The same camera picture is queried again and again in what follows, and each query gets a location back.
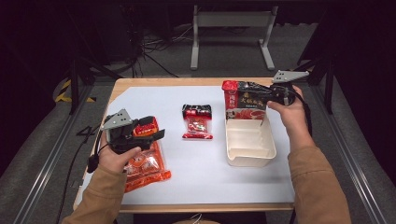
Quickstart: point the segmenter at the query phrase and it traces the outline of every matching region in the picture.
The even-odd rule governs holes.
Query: sleeve
[[[347,198],[319,148],[292,151],[289,167],[299,223],[351,223]]]
[[[126,174],[115,173],[99,164],[78,208],[62,223],[113,223],[120,211],[125,182]]]

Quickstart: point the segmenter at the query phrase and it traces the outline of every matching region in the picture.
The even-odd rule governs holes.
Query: cable
[[[67,184],[69,182],[70,174],[71,174],[71,171],[72,171],[72,168],[73,168],[73,164],[74,164],[74,162],[76,160],[77,154],[81,150],[82,145],[84,145],[87,142],[87,140],[91,136],[91,134],[93,134],[93,132],[95,132],[96,129],[98,129],[99,127],[100,127],[100,125],[96,126],[94,129],[91,130],[90,133],[87,134],[87,136],[84,138],[84,141],[82,141],[82,143],[78,146],[78,149],[77,149],[77,151],[76,151],[76,153],[75,153],[75,155],[73,157],[73,160],[70,163],[69,171],[67,172],[66,182],[64,183],[64,193],[62,194],[62,200],[61,200],[61,205],[60,205],[60,208],[59,208],[59,211],[58,211],[58,216],[56,218],[56,224],[59,223],[60,218],[61,218],[61,213],[62,213],[62,210],[64,208],[64,199],[65,199],[65,196],[66,196]],[[98,134],[98,138],[96,139],[96,143],[95,143],[95,151],[96,151],[96,146],[98,144],[98,141],[100,141],[100,135],[99,134]]]
[[[167,72],[169,75],[172,75],[174,77],[178,77],[177,75],[169,72],[166,68],[164,68],[160,63],[158,63],[157,61],[155,61],[153,58],[151,58],[151,56],[149,56],[147,53],[143,53],[145,56],[149,57],[152,61],[154,61],[156,64],[158,64],[163,70],[165,70],[165,72]]]

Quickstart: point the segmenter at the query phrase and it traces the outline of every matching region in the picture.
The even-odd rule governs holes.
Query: plastic container
[[[263,167],[276,156],[271,125],[260,119],[226,119],[228,163],[232,166]]]

